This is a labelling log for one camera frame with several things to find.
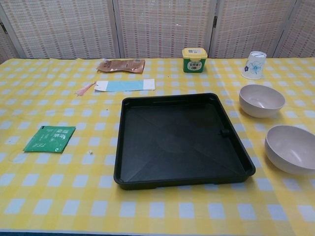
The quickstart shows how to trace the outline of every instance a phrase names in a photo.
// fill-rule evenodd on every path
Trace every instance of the white bowl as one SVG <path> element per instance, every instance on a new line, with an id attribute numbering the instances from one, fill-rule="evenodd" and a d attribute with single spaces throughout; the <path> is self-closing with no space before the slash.
<path id="1" fill-rule="evenodd" d="M 272 127 L 265 139 L 269 160 L 279 169 L 295 174 L 315 174 L 315 135 L 289 125 Z"/>
<path id="2" fill-rule="evenodd" d="M 246 85 L 240 90 L 240 105 L 250 116 L 270 117 L 285 104 L 285 98 L 273 88 L 263 85 Z"/>

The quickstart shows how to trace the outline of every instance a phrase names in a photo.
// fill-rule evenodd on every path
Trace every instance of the black tray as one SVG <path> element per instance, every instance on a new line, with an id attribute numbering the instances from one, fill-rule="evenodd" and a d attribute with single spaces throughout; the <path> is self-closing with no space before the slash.
<path id="1" fill-rule="evenodd" d="M 254 173 L 215 94 L 123 100 L 114 170 L 121 188 L 242 182 Z"/>

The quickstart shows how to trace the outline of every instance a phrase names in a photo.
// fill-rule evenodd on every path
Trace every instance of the tablecloth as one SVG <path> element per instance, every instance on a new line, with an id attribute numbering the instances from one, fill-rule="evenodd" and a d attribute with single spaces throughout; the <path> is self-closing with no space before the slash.
<path id="1" fill-rule="evenodd" d="M 146 59 L 143 74 L 101 73 L 95 60 L 10 59 L 0 65 L 0 229 L 183 235 L 315 235 L 315 176 L 286 174 L 267 159 L 266 132 L 315 133 L 315 59 L 267 59 L 264 78 L 241 76 L 245 59 Z M 96 80 L 154 78 L 156 90 L 74 92 Z M 247 84 L 273 87 L 286 105 L 272 118 L 239 106 Z M 125 191 L 113 181 L 125 97 L 216 93 L 256 166 L 244 183 Z M 42 125 L 76 126 L 62 154 L 23 153 Z"/>

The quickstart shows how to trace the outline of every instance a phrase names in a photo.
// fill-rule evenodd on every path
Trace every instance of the woven screen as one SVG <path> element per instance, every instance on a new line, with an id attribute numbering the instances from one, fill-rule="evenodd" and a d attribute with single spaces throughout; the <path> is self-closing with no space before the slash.
<path id="1" fill-rule="evenodd" d="M 10 58 L 18 58 L 7 34 L 0 27 L 0 64 Z"/>
<path id="2" fill-rule="evenodd" d="M 292 0 L 223 0 L 211 57 L 247 58 L 250 51 L 272 57 Z"/>
<path id="3" fill-rule="evenodd" d="M 184 47 L 208 51 L 215 2 L 119 0 L 120 50 L 126 58 L 178 58 Z"/>
<path id="4" fill-rule="evenodd" d="M 315 57 L 315 1 L 302 0 L 288 34 L 279 50 L 279 57 Z"/>
<path id="5" fill-rule="evenodd" d="M 0 0 L 0 3 L 28 58 L 119 57 L 114 50 L 111 24 L 115 22 L 110 20 L 107 0 Z"/>

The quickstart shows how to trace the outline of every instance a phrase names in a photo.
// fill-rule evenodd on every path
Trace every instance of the green tea bag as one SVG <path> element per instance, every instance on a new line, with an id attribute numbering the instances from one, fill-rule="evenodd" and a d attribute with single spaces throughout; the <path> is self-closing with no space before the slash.
<path id="1" fill-rule="evenodd" d="M 42 126 L 23 151 L 63 152 L 74 130 L 75 126 Z"/>

